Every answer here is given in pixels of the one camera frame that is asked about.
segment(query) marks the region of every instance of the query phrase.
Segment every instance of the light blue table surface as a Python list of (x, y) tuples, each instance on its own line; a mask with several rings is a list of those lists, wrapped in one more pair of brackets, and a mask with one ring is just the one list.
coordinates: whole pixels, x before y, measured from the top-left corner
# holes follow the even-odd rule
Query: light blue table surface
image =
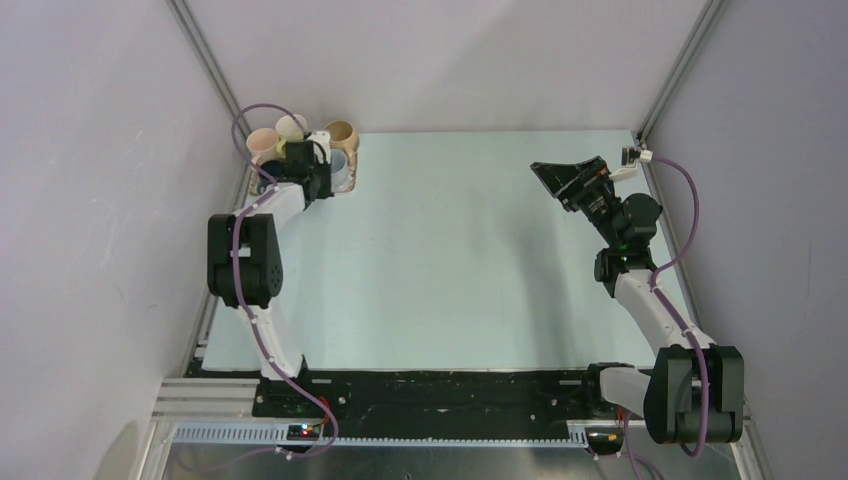
[[(316, 369), (651, 366), (635, 322), (593, 278), (600, 235), (530, 170), (595, 155), (616, 168), (632, 143), (624, 130), (363, 134), (356, 189), (280, 229), (274, 308)], [(616, 190), (648, 186), (640, 172)], [(651, 250), (669, 260), (661, 231)], [(661, 278), (685, 308), (675, 274)], [(259, 368), (220, 302), (203, 368)]]

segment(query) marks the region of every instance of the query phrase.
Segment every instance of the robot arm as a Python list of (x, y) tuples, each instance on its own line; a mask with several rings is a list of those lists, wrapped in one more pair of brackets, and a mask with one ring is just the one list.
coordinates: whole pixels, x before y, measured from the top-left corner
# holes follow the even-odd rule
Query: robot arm
[[(699, 376), (697, 346), (709, 379), (707, 441), (734, 442), (742, 435), (742, 356), (735, 347), (717, 346), (672, 303), (682, 320), (675, 321), (658, 296), (662, 286), (650, 284), (657, 267), (649, 242), (662, 207), (643, 193), (624, 200), (615, 194), (613, 180), (632, 176), (640, 158), (650, 155), (625, 148), (622, 169), (614, 173), (600, 157), (576, 165), (531, 165), (563, 208), (582, 211), (609, 245), (595, 259), (595, 279), (630, 313), (656, 355), (650, 374), (624, 364), (590, 365), (584, 384), (599, 390), (593, 395), (643, 417), (657, 443), (695, 442), (702, 398), (701, 382), (693, 381)], [(686, 333), (694, 335), (695, 346)]]
[[(291, 334), (290, 319), (285, 318), (282, 312), (273, 311), (270, 304), (271, 298), (280, 293), (283, 285), (277, 232), (314, 200), (333, 196), (327, 158), (329, 139), (327, 132), (314, 132), (304, 142), (286, 143), (286, 160), (277, 162), (277, 166), (282, 167), (275, 172), (278, 183), (263, 185), (263, 189), (269, 190), (260, 197), (267, 198), (265, 202), (248, 205), (232, 214), (213, 215), (209, 219), (209, 290), (220, 296), (225, 305), (235, 308), (249, 330), (258, 330), (259, 337), (253, 335), (253, 338), (257, 349), (262, 352), (261, 373), (271, 380), (281, 378), (269, 363), (269, 357), (290, 377), (297, 376), (303, 362), (303, 352)], [(239, 230), (239, 270), (245, 302), (259, 306), (253, 309), (253, 319), (244, 309), (238, 308), (231, 257), (235, 219), (247, 208), (252, 208), (252, 211), (244, 218)], [(259, 344), (259, 338), (263, 339), (263, 344)]]

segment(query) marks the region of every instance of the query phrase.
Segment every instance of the mug handle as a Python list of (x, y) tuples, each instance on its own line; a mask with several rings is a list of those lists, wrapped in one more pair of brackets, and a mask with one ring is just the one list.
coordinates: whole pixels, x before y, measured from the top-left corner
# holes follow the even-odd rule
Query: mug handle
[(280, 141), (277, 142), (277, 145), (274, 147), (274, 150), (277, 151), (277, 155), (279, 155), (280, 158), (286, 158), (286, 139), (281, 138)]

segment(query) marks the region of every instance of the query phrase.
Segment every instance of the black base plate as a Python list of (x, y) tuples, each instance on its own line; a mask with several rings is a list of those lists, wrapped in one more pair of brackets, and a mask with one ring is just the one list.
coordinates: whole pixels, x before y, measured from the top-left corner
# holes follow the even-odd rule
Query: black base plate
[[(556, 440), (569, 437), (566, 420), (615, 418), (613, 405), (585, 401), (583, 373), (304, 369), (297, 383), (327, 400), (348, 438)], [(284, 382), (263, 378), (253, 416), (324, 414)]]

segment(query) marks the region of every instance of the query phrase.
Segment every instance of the white wall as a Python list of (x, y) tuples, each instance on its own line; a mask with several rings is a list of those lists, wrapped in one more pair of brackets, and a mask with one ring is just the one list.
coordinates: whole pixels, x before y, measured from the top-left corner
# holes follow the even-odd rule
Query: white wall
[(388, 132), (637, 129), (705, 0), (189, 3), (242, 105)]
[(161, 0), (0, 10), (0, 478), (125, 478), (240, 172), (228, 116)]
[[(706, 328), (745, 357), (781, 479), (848, 471), (846, 17), (838, 0), (731, 2), (649, 139), (698, 183), (687, 272)], [(685, 234), (686, 184), (660, 173)]]

